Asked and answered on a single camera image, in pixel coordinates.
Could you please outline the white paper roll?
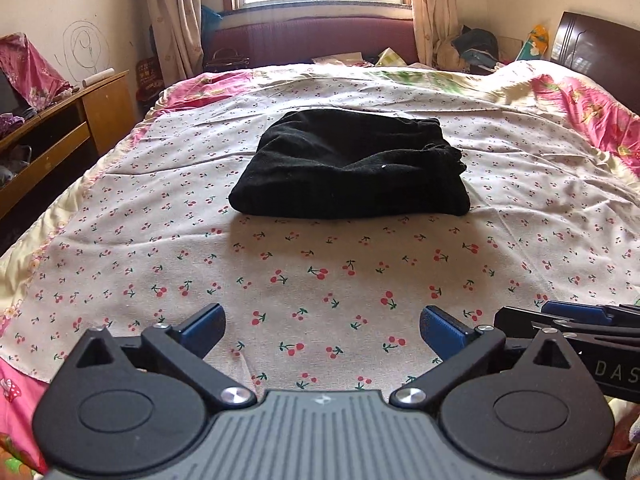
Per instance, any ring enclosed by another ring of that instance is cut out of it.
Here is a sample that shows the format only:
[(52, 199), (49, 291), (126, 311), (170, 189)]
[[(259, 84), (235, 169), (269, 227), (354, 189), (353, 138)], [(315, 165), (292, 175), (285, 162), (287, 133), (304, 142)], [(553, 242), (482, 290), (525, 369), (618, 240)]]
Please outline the white paper roll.
[(81, 84), (84, 88), (89, 88), (91, 86), (93, 86), (94, 84), (97, 84), (100, 81), (104, 81), (107, 78), (110, 78), (111, 76), (113, 76), (115, 73), (115, 70), (113, 67), (109, 67), (106, 70), (101, 70), (100, 72), (97, 72), (96, 74), (92, 74), (91, 76), (88, 76), (86, 78), (84, 78), (81, 81)]

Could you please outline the beige curtain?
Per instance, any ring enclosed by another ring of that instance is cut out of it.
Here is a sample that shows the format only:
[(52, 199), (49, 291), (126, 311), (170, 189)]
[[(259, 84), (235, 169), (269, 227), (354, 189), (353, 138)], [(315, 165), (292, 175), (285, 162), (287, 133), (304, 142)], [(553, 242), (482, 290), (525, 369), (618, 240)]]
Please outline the beige curtain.
[(146, 0), (166, 87), (200, 72), (202, 0)]
[(419, 61), (433, 66), (446, 40), (460, 34), (457, 0), (411, 0), (414, 40)]

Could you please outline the pink floral cloth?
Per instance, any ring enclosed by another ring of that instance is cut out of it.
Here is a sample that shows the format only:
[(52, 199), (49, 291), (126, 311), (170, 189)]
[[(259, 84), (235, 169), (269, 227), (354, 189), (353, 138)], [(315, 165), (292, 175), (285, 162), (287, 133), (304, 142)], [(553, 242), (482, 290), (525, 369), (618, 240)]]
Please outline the pink floral cloth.
[(39, 53), (24, 32), (1, 38), (1, 70), (14, 90), (37, 112), (49, 107), (73, 86)]

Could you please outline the maroon padded bench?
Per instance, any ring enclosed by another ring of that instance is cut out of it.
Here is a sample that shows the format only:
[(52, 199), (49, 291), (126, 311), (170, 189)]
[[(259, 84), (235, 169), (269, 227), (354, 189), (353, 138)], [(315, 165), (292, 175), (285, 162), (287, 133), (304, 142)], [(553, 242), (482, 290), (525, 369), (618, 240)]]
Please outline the maroon padded bench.
[(392, 49), (408, 64), (416, 62), (410, 20), (378, 16), (296, 18), (219, 29), (206, 44), (204, 68), (309, 63), (313, 58), (359, 52), (366, 60)]

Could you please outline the wooden shelf cabinet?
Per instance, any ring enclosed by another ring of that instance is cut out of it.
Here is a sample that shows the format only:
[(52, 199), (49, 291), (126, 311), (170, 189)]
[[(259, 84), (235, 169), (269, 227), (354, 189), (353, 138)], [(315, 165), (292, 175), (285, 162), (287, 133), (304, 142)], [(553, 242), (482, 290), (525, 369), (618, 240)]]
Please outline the wooden shelf cabinet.
[(1, 249), (7, 250), (84, 171), (130, 133), (136, 121), (127, 72), (50, 106), (1, 140), (1, 156), (15, 145), (32, 161), (1, 188)]

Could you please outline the dark clothes pile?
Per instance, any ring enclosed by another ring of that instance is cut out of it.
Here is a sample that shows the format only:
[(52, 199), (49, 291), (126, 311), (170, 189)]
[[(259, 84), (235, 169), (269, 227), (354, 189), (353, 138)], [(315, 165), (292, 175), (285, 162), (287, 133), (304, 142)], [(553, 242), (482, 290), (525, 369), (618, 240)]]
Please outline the dark clothes pile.
[(498, 39), (488, 30), (464, 26), (451, 44), (462, 61), (471, 67), (492, 72), (499, 62)]

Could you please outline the cherry print bed quilt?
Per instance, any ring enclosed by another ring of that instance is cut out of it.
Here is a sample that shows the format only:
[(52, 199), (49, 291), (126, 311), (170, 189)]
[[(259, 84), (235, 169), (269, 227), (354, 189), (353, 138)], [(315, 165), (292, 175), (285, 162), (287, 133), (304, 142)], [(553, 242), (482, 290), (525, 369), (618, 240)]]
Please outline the cherry print bed quilt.
[[(462, 217), (240, 214), (228, 196), (289, 112), (436, 118), (465, 163)], [(497, 73), (288, 65), (179, 82), (43, 204), (1, 259), (1, 474), (44, 463), (32, 413), (88, 328), (227, 313), (209, 361), (255, 391), (390, 391), (436, 363), (418, 318), (639, 299), (639, 113), (549, 62)]]

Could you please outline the black pants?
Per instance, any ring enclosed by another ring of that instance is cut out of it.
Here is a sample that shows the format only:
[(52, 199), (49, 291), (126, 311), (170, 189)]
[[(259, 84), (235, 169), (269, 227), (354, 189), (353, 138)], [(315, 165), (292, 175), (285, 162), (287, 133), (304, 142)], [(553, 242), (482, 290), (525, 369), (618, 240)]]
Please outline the black pants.
[(435, 118), (312, 108), (264, 132), (229, 203), (242, 214), (294, 219), (464, 216), (465, 169)]

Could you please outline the grey clothes in shelf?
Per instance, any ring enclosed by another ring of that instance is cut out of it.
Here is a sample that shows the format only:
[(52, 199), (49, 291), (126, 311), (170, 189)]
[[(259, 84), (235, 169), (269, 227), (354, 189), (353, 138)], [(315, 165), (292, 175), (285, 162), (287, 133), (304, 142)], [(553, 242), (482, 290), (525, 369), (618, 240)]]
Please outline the grey clothes in shelf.
[(15, 145), (9, 154), (1, 156), (0, 186), (3, 188), (32, 161), (32, 148), (28, 145)]

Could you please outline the beige right curtain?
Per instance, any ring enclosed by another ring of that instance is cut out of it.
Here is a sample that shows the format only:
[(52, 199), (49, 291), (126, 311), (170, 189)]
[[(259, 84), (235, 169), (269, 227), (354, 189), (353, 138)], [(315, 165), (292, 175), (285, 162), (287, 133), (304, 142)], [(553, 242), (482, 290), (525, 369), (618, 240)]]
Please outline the beige right curtain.
[(414, 40), (419, 61), (433, 66), (446, 40), (460, 34), (457, 0), (411, 0)]

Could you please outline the dark wooden headboard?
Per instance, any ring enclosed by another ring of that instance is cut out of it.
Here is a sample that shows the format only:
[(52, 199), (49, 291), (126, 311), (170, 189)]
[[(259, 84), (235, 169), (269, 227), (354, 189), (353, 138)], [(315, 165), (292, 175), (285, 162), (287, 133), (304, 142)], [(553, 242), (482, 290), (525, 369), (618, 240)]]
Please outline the dark wooden headboard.
[(593, 16), (565, 11), (551, 61), (592, 79), (639, 113), (639, 32)]

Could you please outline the beige left curtain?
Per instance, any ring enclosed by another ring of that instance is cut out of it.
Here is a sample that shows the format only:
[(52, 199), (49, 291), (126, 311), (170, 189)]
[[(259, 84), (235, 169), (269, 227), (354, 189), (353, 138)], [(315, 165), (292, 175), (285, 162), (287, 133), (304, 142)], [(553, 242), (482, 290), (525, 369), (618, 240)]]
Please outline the beige left curtain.
[(200, 72), (202, 0), (146, 0), (166, 87)]

